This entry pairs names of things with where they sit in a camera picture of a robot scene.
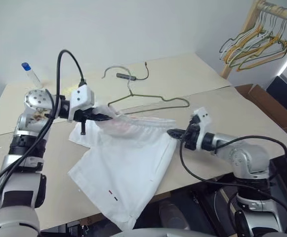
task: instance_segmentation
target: black cord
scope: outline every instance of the black cord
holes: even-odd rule
[[[234,224],[233,222],[233,219],[232,219],[232,214],[231,214],[231,202],[232,200],[235,198],[235,196],[237,195],[238,192],[234,193],[231,195],[231,197],[229,198],[229,201],[228,201],[228,204],[227,204],[227,211],[228,211],[228,217],[229,217],[229,220],[230,220],[230,223],[231,223],[231,226],[232,228],[235,230],[235,232],[237,232],[237,229],[236,229],[236,225]]]
[[[8,172],[6,174],[6,176],[3,178],[3,180],[2,180],[2,182],[0,184],[0,196],[1,196],[2,192],[3,192],[3,190],[4,190],[4,187],[5,187],[6,183],[8,182],[9,178],[13,174],[13,172],[25,160],[25,158],[27,158],[28,154],[30,154],[32,152],[32,150],[36,148],[37,144],[44,138],[44,136],[49,131],[49,129],[50,129],[52,123],[53,123],[53,120],[54,120],[54,117],[55,117],[55,114],[56,114],[56,109],[54,109],[55,106],[54,106],[53,98],[52,98],[50,92],[48,90],[46,90],[46,92],[48,93],[48,95],[49,95],[49,97],[51,99],[52,115],[48,118],[48,121],[46,122],[46,124],[41,129],[41,132],[38,134],[38,136],[37,136],[35,142],[33,143],[33,145],[23,154],[23,156],[21,158],[19,158],[15,162],[13,162],[6,169],[4,169],[3,172],[0,173],[0,177],[2,177],[2,175],[4,173]]]
[[[63,49],[63,50],[61,50],[61,52],[58,55],[58,61],[57,61],[57,64],[56,64],[56,80],[57,80],[57,82],[59,81],[59,83],[57,83],[57,86],[58,85],[60,86],[60,68],[61,68],[60,65],[61,65],[61,58],[62,58],[62,55],[64,53],[68,53],[73,58],[76,66],[77,66],[77,68],[79,70],[79,73],[80,73],[80,76],[81,76],[81,81],[84,81],[84,76],[83,76],[83,73],[82,73],[82,70],[81,70],[81,67],[80,67],[78,61],[76,60],[76,58],[74,57],[74,55],[70,51],[68,51],[66,49]]]
[[[72,58],[73,60],[75,61],[76,63],[76,66],[77,68],[79,69],[79,73],[80,73],[80,76],[81,76],[81,83],[85,84],[85,80],[84,80],[84,76],[83,76],[83,73],[82,73],[82,70],[79,66],[79,63],[77,62],[76,58],[74,57],[74,55],[66,50],[66,49],[63,49],[61,50],[61,52],[59,53],[58,55],[58,60],[57,60],[57,75],[56,75],[56,97],[55,97],[55,104],[54,104],[54,101],[53,101],[53,98],[50,94],[50,92],[48,90],[46,90],[46,92],[48,93],[50,99],[51,99],[51,103],[52,103],[52,113],[51,115],[49,116],[48,118],[48,121],[47,123],[43,126],[43,128],[41,129],[41,131],[39,132],[35,142],[33,143],[33,145],[23,154],[23,156],[21,158],[19,158],[18,160],[16,160],[15,162],[13,162],[11,165],[9,165],[7,168],[5,168],[1,173],[0,173],[0,178],[5,174],[6,176],[3,178],[1,184],[0,184],[0,196],[4,190],[4,187],[6,185],[6,183],[8,182],[9,178],[11,177],[11,175],[13,174],[13,172],[16,170],[16,168],[21,164],[21,162],[28,156],[28,154],[37,146],[37,144],[44,138],[44,136],[46,135],[46,133],[49,131],[52,123],[53,123],[53,120],[55,119],[56,117],[56,112],[57,112],[57,108],[59,106],[59,100],[60,100],[60,68],[61,68],[61,58],[62,58],[62,55],[64,53],[68,53]]]
[[[235,143],[235,142],[238,142],[238,141],[241,141],[241,140],[245,140],[245,139],[250,139],[250,138],[264,139],[264,140],[272,141],[272,142],[275,142],[275,143],[279,144],[283,148],[283,150],[284,150],[284,158],[285,158],[285,160],[287,160],[287,147],[286,147],[286,145],[284,143],[282,143],[281,141],[278,141],[278,140],[276,140],[274,138],[271,138],[271,137],[258,136],[258,135],[243,136],[243,137],[236,138],[236,139],[234,139],[234,140],[232,140],[230,142],[224,143],[224,144],[216,147],[215,153],[217,153],[217,150],[220,149],[220,148],[223,148],[223,147],[228,146],[228,145],[230,145],[232,143]],[[276,170],[274,172],[274,174],[269,177],[269,180],[274,179],[277,174],[278,174],[278,171]]]
[[[211,181],[211,180],[206,180],[206,179],[204,179],[204,178],[202,178],[202,177],[197,176],[197,175],[194,174],[192,171],[190,171],[190,170],[187,168],[187,166],[186,166],[186,164],[185,164],[185,162],[184,162],[182,150],[183,150],[183,143],[184,143],[184,141],[185,141],[186,134],[187,134],[187,132],[188,132],[188,130],[189,130],[189,128],[190,128],[191,125],[192,125],[192,123],[190,122],[189,125],[188,125],[188,127],[187,127],[187,129],[185,130],[184,134],[183,134],[182,137],[181,137],[181,142],[180,142],[180,146],[179,146],[179,156],[180,156],[181,163],[182,163],[183,167],[185,168],[185,170],[186,170],[190,175],[192,175],[192,176],[195,177],[196,179],[199,179],[199,180],[201,180],[201,181],[203,181],[203,182],[205,182],[205,183],[209,183],[209,184],[223,185],[223,186],[233,186],[233,187],[242,187],[242,188],[246,188],[246,189],[253,190],[253,191],[255,191],[255,192],[257,192],[257,193],[259,193],[259,194],[261,194],[261,195],[263,195],[263,196],[265,196],[265,197],[267,197],[267,198],[269,198],[269,199],[271,199],[271,200],[273,200],[273,201],[275,201],[275,202],[277,202],[277,203],[278,203],[279,205],[281,205],[281,206],[285,209],[285,211],[287,212],[287,207],[286,207],[286,205],[285,205],[283,202],[281,202],[280,200],[278,200],[277,198],[273,197],[272,195],[270,195],[270,194],[268,194],[268,193],[265,193],[265,192],[263,192],[263,191],[261,191],[261,190],[259,190],[259,189],[256,189],[256,188],[251,187],[251,186],[248,186],[248,185],[243,185],[243,184],[230,184],[230,183],[223,183],[223,182],[215,182],[215,181]],[[258,138],[262,139],[262,138],[261,138],[262,136],[246,136],[246,137],[240,137],[240,138],[234,139],[234,140],[232,140],[232,141],[230,141],[230,142],[227,142],[227,143],[224,143],[224,144],[218,146],[217,149],[220,149],[220,148],[222,148],[222,147],[225,147],[225,146],[227,146],[227,145],[230,145],[230,144],[232,144],[232,143],[234,143],[234,142],[236,142],[236,141],[244,140],[244,139],[247,139],[247,138],[255,138],[255,137],[258,137]],[[274,141],[274,142],[276,142],[276,143],[282,144],[283,147],[285,147],[285,148],[284,148],[285,152],[287,151],[287,147],[286,147],[282,142],[277,141],[277,140],[275,140],[275,139],[273,139],[273,138],[269,138],[269,137],[265,137],[265,138],[267,138],[266,140],[270,140],[270,141]]]
[[[141,78],[141,79],[137,78],[136,80],[145,80],[145,79],[147,79],[149,77],[149,69],[148,69],[148,66],[147,66],[147,62],[144,62],[144,66],[145,66],[145,68],[147,69],[147,72],[148,72],[147,76],[145,78]]]

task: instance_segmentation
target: white fabric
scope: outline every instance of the white fabric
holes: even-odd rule
[[[79,123],[70,134],[71,141],[91,147],[70,177],[122,231],[133,228],[166,172],[176,148],[166,131],[173,127],[173,120],[114,115],[87,121],[85,136]]]

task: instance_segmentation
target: clothes rack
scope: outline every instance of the clothes rack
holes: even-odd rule
[[[281,11],[278,14],[278,12],[279,12],[278,8],[281,6],[274,5],[271,8],[267,8],[267,10],[264,10],[266,4],[267,4],[266,0],[254,0],[253,4],[251,6],[251,9],[248,12],[246,21],[242,27],[241,32],[247,31],[247,30],[251,29],[252,27],[254,27],[254,24],[258,18],[260,11],[264,11],[264,12],[267,12],[269,14],[278,16],[278,17],[283,18],[283,19],[286,19],[287,9],[284,11]],[[231,70],[232,70],[232,68],[229,67],[228,64],[226,64],[224,69],[220,73],[220,76],[227,79],[229,74],[231,73]]]

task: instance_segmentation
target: table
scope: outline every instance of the table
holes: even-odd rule
[[[203,91],[215,90],[230,83],[221,78],[210,66],[196,54],[188,53],[174,57],[151,60],[147,62],[149,78],[131,83],[134,93],[162,95],[165,98],[191,95]],[[146,75],[144,63],[124,65],[138,77]],[[116,73],[127,74],[122,69],[111,69],[102,79],[104,69],[87,70],[82,68],[88,86],[94,91],[97,101],[110,102],[129,94],[127,81],[116,78]],[[61,78],[61,94],[70,97],[72,90],[78,87],[80,75],[76,73],[68,78]],[[55,78],[42,80],[43,85],[52,93],[56,92]],[[31,81],[14,82],[6,85],[0,97],[0,135],[12,132],[18,117],[24,112],[24,96],[35,89]],[[158,102],[155,98],[132,98],[118,103],[120,109]]]
[[[214,132],[234,136],[265,135],[278,139],[287,145],[287,134],[253,103],[243,98],[233,87],[193,94],[184,98],[190,101],[191,107],[145,112],[140,116],[175,119],[178,128],[185,128],[193,109],[205,106],[212,117],[212,131]],[[143,107],[159,107],[162,103]],[[74,123],[60,122],[54,124],[50,132],[43,168],[43,174],[47,176],[46,199],[44,204],[37,209],[41,229],[99,213],[99,210],[67,175],[71,167],[87,151],[87,148],[68,141],[69,134],[74,126]],[[0,165],[3,156],[8,152],[11,137],[12,133],[0,136]],[[258,142],[262,145],[267,150],[270,158],[281,156],[284,153],[280,146],[269,141],[250,140],[249,142]],[[208,152],[185,150],[184,159],[186,165],[194,173],[206,179],[231,172],[229,164],[211,156]],[[176,150],[156,194],[165,193],[196,182],[198,180],[183,169],[178,150]]]
[[[171,80],[175,78],[171,78],[166,86],[163,86],[163,81],[156,83],[156,88],[153,87],[151,90],[154,90],[156,93],[156,91],[162,88],[162,92],[169,93],[171,96],[175,94],[177,96],[184,96],[184,98],[190,101],[191,106],[189,108],[145,112],[137,114],[137,116],[175,119],[178,128],[186,128],[193,110],[205,106],[213,120],[213,132],[227,133],[234,136],[252,134],[265,135],[278,139],[287,145],[287,134],[277,124],[269,119],[253,103],[243,98],[233,87],[229,86],[227,81],[221,81],[221,78],[209,69],[208,65],[202,62],[197,56],[187,54],[185,56],[179,56],[174,61],[183,61],[189,65],[188,69],[186,69],[186,66],[181,66],[176,67],[174,70],[184,72],[184,76],[188,78],[188,81],[184,79],[183,76],[181,85],[178,86],[176,81],[171,82]],[[201,70],[201,67],[205,69],[200,72],[202,77],[199,77],[198,70]],[[10,95],[12,91],[8,88],[16,88],[13,86],[7,86],[6,88],[7,93],[3,94],[2,97],[8,98],[8,95]],[[138,90],[147,91],[148,89],[149,88],[146,88],[143,83],[141,85],[138,84]],[[120,103],[115,106],[118,109],[125,109],[131,107],[131,105],[133,106],[132,103],[134,103],[134,101],[130,99],[125,101],[124,104]],[[141,105],[135,108],[125,109],[124,111],[129,112],[130,110],[162,107],[163,103],[164,102],[157,102],[151,104],[150,101],[147,105],[146,101],[136,101],[136,104]],[[4,103],[0,103],[0,113],[3,111],[1,108],[3,105]],[[17,105],[15,110],[22,112],[23,108]],[[0,130],[0,132],[7,132],[6,134],[0,134],[0,166],[3,156],[6,155],[9,150],[9,144],[12,138],[11,124],[13,124],[14,127],[16,122],[16,119],[13,117],[15,113],[13,113],[12,110],[9,111],[12,113],[12,123],[9,122],[8,126]],[[68,141],[69,134],[74,126],[74,123],[58,122],[53,124],[51,128],[42,171],[43,174],[47,176],[46,199],[44,204],[36,209],[40,219],[41,229],[47,229],[99,213],[99,210],[67,175],[71,167],[82,157],[84,152],[87,151],[87,148]],[[284,153],[280,146],[269,141],[259,140],[258,143],[264,146],[270,158],[281,156]],[[194,173],[206,179],[231,172],[229,164],[217,157],[211,156],[208,152],[185,150],[184,158],[186,165]],[[165,193],[196,182],[198,182],[198,180],[190,176],[183,169],[180,164],[178,150],[176,150],[156,194]]]

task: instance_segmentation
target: clothes hanger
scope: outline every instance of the clothes hanger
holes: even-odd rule
[[[274,37],[272,36],[272,34],[273,34],[274,27],[275,27],[275,25],[276,25],[277,17],[274,16],[273,19],[272,19],[272,16],[273,16],[273,15],[271,15],[271,17],[270,17],[270,26],[269,26],[267,32],[264,33],[261,37],[257,37],[256,40],[255,40],[255,42],[254,42],[254,41],[249,41],[249,42],[247,42],[247,44],[248,44],[249,46],[247,46],[247,47],[244,46],[244,47],[242,48],[242,50],[240,50],[237,54],[235,54],[235,56],[233,56],[233,58],[232,58],[232,59],[230,60],[230,62],[229,62],[229,67],[234,67],[234,66],[239,65],[239,63],[235,63],[236,60],[241,59],[241,58],[243,58],[243,57],[245,57],[245,56],[248,56],[248,55],[250,55],[250,54],[252,54],[252,53],[255,53],[255,52],[259,51],[261,48],[266,48],[267,46],[270,46],[270,45],[271,45],[271,44],[269,44],[269,42],[267,42],[266,45],[261,46],[261,44],[264,43],[265,41],[267,41],[269,38],[271,38],[271,39],[274,38]],[[281,52],[281,51],[283,51],[283,50],[271,52],[271,53],[268,53],[267,55],[263,55],[263,56],[261,56],[261,57],[271,56],[271,55],[273,55],[273,54],[275,54],[275,53],[277,53],[277,52]]]
[[[267,9],[272,6],[273,6],[272,3],[267,3],[267,5],[264,6],[264,9]],[[247,49],[248,51],[248,45],[250,46],[250,45],[255,45],[256,43],[260,43],[271,34],[272,31],[270,30],[270,28],[268,28],[267,31],[264,34],[262,34],[262,31],[263,31],[263,28],[266,22],[267,14],[264,13],[264,11],[261,11],[261,12],[263,12],[262,24],[258,26],[256,31],[254,31],[253,33],[251,33],[250,35],[242,39],[237,45],[235,45],[229,51],[229,54],[227,54],[225,57],[225,62],[227,64],[229,64],[232,59],[235,59],[235,56],[240,55],[240,53],[243,50]]]
[[[274,4],[266,3],[266,5],[264,6],[264,9],[267,9],[272,6],[274,6]],[[244,37],[238,44],[236,44],[229,50],[227,55],[224,57],[224,61],[226,64],[228,64],[230,60],[233,58],[233,55],[238,52],[237,50],[241,50],[245,46],[245,44],[247,44],[249,40],[256,40],[255,42],[259,42],[261,39],[265,37],[265,34],[262,34],[262,30],[266,22],[266,13],[264,11],[261,11],[261,14],[262,14],[262,17],[261,17],[262,23],[258,25],[257,29],[254,32]]]
[[[267,14],[265,14],[264,16],[265,17],[263,21],[263,26],[265,25]],[[253,39],[247,41],[242,48],[236,49],[234,53],[229,56],[227,60],[229,67],[232,67],[233,61],[256,52],[261,47],[261,45],[272,35],[273,29],[275,27],[274,18],[272,17],[273,15],[270,16],[270,25],[267,30],[262,29],[260,34],[257,35],[257,37],[254,37]]]
[[[285,45],[285,48],[283,49],[283,52],[282,53],[279,53],[279,54],[276,54],[270,58],[267,58],[267,59],[264,59],[262,61],[259,61],[259,62],[256,62],[252,65],[249,65],[249,66],[246,66],[246,67],[241,67],[244,63],[248,62],[249,59],[257,59],[257,58],[261,58],[259,57],[261,55],[261,53],[269,48],[270,46],[274,45],[276,42],[280,42],[280,39],[282,38],[283,34],[284,34],[284,31],[286,29],[286,24],[287,24],[287,17],[282,21],[282,24],[281,24],[281,28],[279,30],[279,32],[277,33],[277,35],[274,37],[274,39],[272,39],[268,44],[269,45],[266,45],[265,48],[262,48],[261,50],[257,51],[256,54],[253,54],[251,55],[250,57],[248,57],[247,59],[245,59],[240,65],[239,67],[237,68],[237,72],[241,71],[241,70],[245,70],[245,69],[251,69],[251,68],[254,68],[254,67],[257,67],[257,66],[260,66],[262,64],[265,64],[265,63],[268,63],[268,62],[272,62],[272,61],[275,61],[275,60],[278,60],[278,59],[281,59],[283,58],[286,54],[287,54],[287,40],[284,41],[284,45]]]
[[[150,97],[150,98],[159,98],[165,102],[169,102],[169,101],[173,101],[173,100],[181,100],[181,101],[184,101],[186,102],[186,105],[183,105],[183,106],[168,106],[168,107],[161,107],[161,108],[156,108],[156,109],[149,109],[149,110],[141,110],[141,111],[136,111],[136,112],[132,112],[132,113],[125,113],[125,115],[131,115],[131,114],[136,114],[136,113],[142,113],[142,112],[147,112],[147,111],[155,111],[155,110],[165,110],[165,109],[174,109],[174,108],[187,108],[190,106],[190,103],[188,100],[184,99],[184,98],[180,98],[180,97],[175,97],[175,98],[171,98],[171,99],[164,99],[162,96],[159,96],[159,95],[142,95],[142,94],[134,94],[130,88],[130,78],[131,78],[131,72],[128,68],[125,68],[125,67],[122,67],[122,66],[111,66],[111,67],[108,67],[105,72],[104,72],[104,76],[102,77],[102,79],[106,76],[106,72],[111,69],[111,68],[121,68],[121,69],[124,69],[128,72],[128,75],[129,75],[129,79],[128,79],[128,83],[127,83],[127,87],[128,87],[128,90],[129,90],[129,95],[125,96],[125,97],[122,97],[118,100],[114,100],[112,102],[109,102],[107,104],[107,106],[109,107],[111,104],[113,103],[116,103],[118,101],[121,101],[121,100],[124,100],[128,97],[133,97],[133,96],[137,96],[137,97]]]
[[[267,53],[267,54],[260,55],[260,56],[257,57],[257,58],[247,58],[247,59],[245,60],[245,62],[256,61],[256,59],[273,56],[273,55],[275,55],[275,54],[282,53],[282,52],[284,52],[285,50],[287,51],[287,41],[286,41],[286,40],[280,40],[278,43],[281,44],[281,47],[279,48],[279,50],[273,51],[273,52],[269,52],[269,53]],[[242,58],[245,57],[245,56],[248,56],[249,53],[251,53],[251,51],[250,51],[250,52],[247,52],[247,53],[244,53],[243,55],[241,55],[238,59],[236,59],[236,60],[234,60],[233,62],[231,62],[229,67],[233,68],[233,67],[235,67],[235,66],[240,65],[240,64],[243,62],[243,59],[242,59]]]
[[[220,54],[220,60],[223,59],[226,55],[226,53],[229,51],[229,49],[236,45],[241,39],[243,39],[244,37],[246,37],[247,35],[249,35],[250,33],[254,32],[256,30],[256,28],[261,24],[261,16],[262,16],[263,12],[260,11],[259,15],[258,15],[258,18],[257,18],[257,21],[256,21],[256,24],[254,25],[254,27],[252,27],[251,29],[247,30],[247,31],[244,31],[240,34],[238,34],[235,39],[228,39],[223,45],[222,47],[229,41],[229,40],[234,40],[234,42],[231,42],[229,43],[223,50],[222,50],[222,47],[220,48],[219,52],[221,53]]]

